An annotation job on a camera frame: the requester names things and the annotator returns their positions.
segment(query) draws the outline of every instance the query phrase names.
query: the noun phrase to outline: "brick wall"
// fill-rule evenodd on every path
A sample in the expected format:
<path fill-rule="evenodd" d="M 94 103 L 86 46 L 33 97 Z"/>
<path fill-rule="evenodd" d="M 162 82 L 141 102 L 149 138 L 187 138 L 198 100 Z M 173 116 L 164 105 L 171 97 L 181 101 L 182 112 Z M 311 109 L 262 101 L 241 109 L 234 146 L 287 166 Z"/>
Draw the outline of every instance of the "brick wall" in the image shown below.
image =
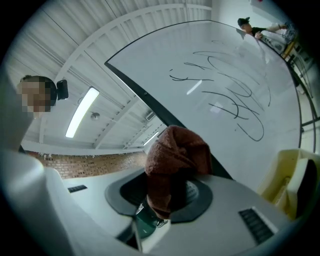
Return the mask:
<path fill-rule="evenodd" d="M 46 158 L 36 152 L 28 152 L 28 154 L 40 160 L 44 166 L 55 168 L 63 179 L 103 175 L 124 169 L 144 167 L 147 160 L 144 152 L 95 157 L 52 154 Z"/>

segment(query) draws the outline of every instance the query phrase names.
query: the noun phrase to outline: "machine vent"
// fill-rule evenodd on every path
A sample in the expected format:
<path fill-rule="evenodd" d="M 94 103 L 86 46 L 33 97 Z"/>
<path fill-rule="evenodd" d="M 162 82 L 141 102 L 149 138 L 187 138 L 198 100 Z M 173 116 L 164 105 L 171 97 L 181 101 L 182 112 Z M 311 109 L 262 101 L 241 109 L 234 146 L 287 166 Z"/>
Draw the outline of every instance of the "machine vent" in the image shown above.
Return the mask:
<path fill-rule="evenodd" d="M 154 118 L 155 115 L 156 115 L 155 112 L 151 111 L 151 113 L 148 114 L 148 115 L 145 117 L 145 119 L 147 119 L 148 121 L 151 121 L 151 119 Z"/>
<path fill-rule="evenodd" d="M 80 191 L 80 190 L 85 190 L 85 189 L 87 189 L 87 187 L 85 185 L 73 186 L 73 187 L 69 187 L 68 188 L 70 193 L 77 192 L 77 191 Z"/>
<path fill-rule="evenodd" d="M 239 211 L 239 214 L 258 244 L 263 243 L 274 235 L 253 208 Z"/>

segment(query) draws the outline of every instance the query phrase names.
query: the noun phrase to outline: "white wall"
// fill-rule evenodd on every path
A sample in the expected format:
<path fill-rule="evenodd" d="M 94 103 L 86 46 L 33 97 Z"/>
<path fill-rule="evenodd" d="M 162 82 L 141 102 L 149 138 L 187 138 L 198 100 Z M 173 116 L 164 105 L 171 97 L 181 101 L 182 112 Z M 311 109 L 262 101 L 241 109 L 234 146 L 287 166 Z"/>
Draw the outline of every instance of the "white wall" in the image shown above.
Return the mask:
<path fill-rule="evenodd" d="M 212 0 L 212 20 L 238 28 L 239 18 L 250 17 L 253 27 L 283 24 L 288 17 L 271 0 Z"/>

